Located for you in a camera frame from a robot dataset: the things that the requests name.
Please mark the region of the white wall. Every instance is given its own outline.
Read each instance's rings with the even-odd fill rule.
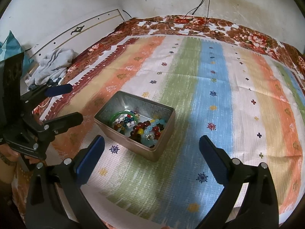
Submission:
[[[11,30],[24,49],[29,49],[86,14],[116,8],[117,0],[12,0],[0,19],[0,41]]]
[[[119,0],[131,16],[184,15],[201,0]],[[195,15],[207,15],[208,0]],[[305,46],[305,19],[293,0],[211,0],[209,16],[226,19],[295,46]]]
[[[9,30],[33,47],[77,18],[121,7],[131,16],[183,15],[201,0],[13,0],[0,19],[0,41]],[[195,15],[206,16],[206,1]],[[305,46],[305,19],[293,0],[211,0],[210,17],[222,18],[266,33],[297,47]]]

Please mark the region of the metal tin box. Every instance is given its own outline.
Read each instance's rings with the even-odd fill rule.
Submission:
[[[144,146],[108,126],[109,119],[113,114],[125,110],[138,111],[140,118],[141,116],[147,119],[162,118],[167,122],[158,143],[153,148]],[[118,91],[94,116],[94,120],[107,137],[146,159],[156,162],[162,155],[173,133],[175,109],[136,95]]]

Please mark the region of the green stripe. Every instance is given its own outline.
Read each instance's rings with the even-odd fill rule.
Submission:
[[[127,211],[144,219],[153,216],[159,200],[170,185],[170,176],[189,124],[200,50],[200,39],[184,38],[162,85],[164,89],[160,91],[163,94],[159,102],[176,110],[175,130],[163,155],[156,163],[135,155],[130,168],[121,175],[124,179],[120,186],[107,197],[111,202],[122,208],[128,207]]]
[[[288,88],[291,90],[291,92],[294,96],[294,100],[300,110],[300,113],[301,113],[301,116],[303,119],[303,123],[305,124],[305,106],[303,105],[298,92],[296,91],[295,87],[293,86],[291,79],[290,79],[289,75],[287,74],[286,70],[284,69],[284,67],[275,61],[273,61],[273,63],[278,68],[278,70],[280,71],[280,73],[283,76],[285,83],[287,84]]]

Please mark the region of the blue stripe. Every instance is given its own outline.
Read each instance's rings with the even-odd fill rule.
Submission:
[[[222,185],[216,183],[199,151],[200,137],[208,135],[217,147],[223,148],[229,155],[233,145],[231,87],[222,46],[202,40],[200,62],[198,85],[193,96],[184,145],[172,174],[171,187],[163,195],[159,213],[153,218],[154,222],[165,221],[166,225],[181,229],[195,228],[223,189]],[[211,91],[215,91],[217,96],[210,95]],[[216,110],[210,110],[213,105],[217,107]],[[208,123],[215,124],[216,130],[208,129]],[[208,175],[208,182],[200,183],[196,180],[202,172]],[[198,212],[187,210],[192,203],[200,206]]]

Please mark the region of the floral blanket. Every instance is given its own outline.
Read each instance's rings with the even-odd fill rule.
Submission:
[[[52,143],[64,159],[103,135],[93,116],[117,90],[175,107],[175,131],[157,163],[106,138],[83,192],[115,227],[193,228],[204,218],[222,191],[199,153],[204,134],[245,164],[268,163],[282,223],[305,189],[304,75],[297,49],[229,21],[131,19],[74,60],[64,80],[72,94],[43,102],[35,113],[83,114],[81,126]],[[18,166],[13,190],[22,215],[30,176]]]

